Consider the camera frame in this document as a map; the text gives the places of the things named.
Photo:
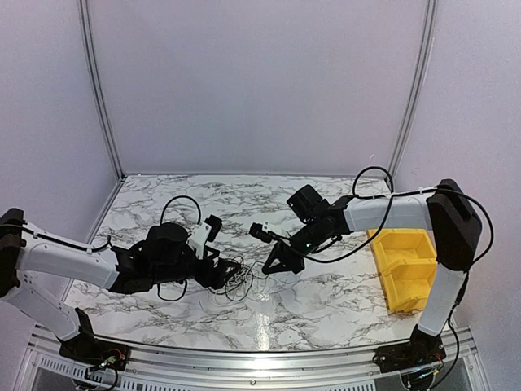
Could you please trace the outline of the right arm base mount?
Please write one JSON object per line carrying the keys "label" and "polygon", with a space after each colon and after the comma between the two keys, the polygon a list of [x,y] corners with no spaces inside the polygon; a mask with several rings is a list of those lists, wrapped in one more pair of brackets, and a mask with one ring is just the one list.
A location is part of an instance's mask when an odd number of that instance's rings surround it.
{"label": "right arm base mount", "polygon": [[446,358],[440,334],[432,336],[415,326],[406,342],[378,347],[373,363],[382,373],[420,367]]}

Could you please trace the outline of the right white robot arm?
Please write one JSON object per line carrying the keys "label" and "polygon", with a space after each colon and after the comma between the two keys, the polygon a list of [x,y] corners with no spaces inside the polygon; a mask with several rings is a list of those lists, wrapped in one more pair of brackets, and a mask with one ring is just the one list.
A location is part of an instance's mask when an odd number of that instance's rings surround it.
{"label": "right white robot arm", "polygon": [[476,212],[477,202],[464,194],[452,179],[425,190],[387,195],[343,195],[331,203],[310,185],[299,189],[287,200],[288,206],[303,223],[294,234],[279,227],[254,223],[250,235],[265,242],[275,242],[271,261],[265,264],[269,274],[282,271],[299,273],[304,260],[310,259],[324,243],[352,233],[388,229],[431,231],[436,245],[436,276],[426,307],[414,327],[403,357],[419,365],[435,351],[436,338],[448,323],[462,299],[472,266],[479,260],[476,251],[483,223]]}

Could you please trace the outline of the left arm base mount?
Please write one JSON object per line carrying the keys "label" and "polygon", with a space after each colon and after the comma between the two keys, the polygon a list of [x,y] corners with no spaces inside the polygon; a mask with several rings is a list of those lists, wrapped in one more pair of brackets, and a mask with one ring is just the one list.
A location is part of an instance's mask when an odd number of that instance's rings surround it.
{"label": "left arm base mount", "polygon": [[67,340],[58,339],[59,354],[62,357],[98,367],[109,358],[116,359],[110,367],[123,371],[126,367],[130,347],[108,340],[100,340],[94,335],[89,316],[79,308],[75,309],[79,321],[78,333]]}

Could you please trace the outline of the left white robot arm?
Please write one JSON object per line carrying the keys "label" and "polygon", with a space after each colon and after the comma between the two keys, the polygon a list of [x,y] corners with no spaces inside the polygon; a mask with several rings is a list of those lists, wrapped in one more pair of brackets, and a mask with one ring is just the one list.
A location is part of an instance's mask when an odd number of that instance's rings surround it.
{"label": "left white robot arm", "polygon": [[41,230],[25,221],[21,209],[1,216],[1,299],[51,330],[85,362],[97,362],[103,345],[91,336],[89,319],[64,304],[28,276],[30,271],[93,284],[109,292],[132,295],[164,283],[193,279],[203,288],[223,288],[240,263],[209,247],[221,229],[210,216],[193,233],[173,222],[153,226],[130,248],[106,242],[98,247]]}

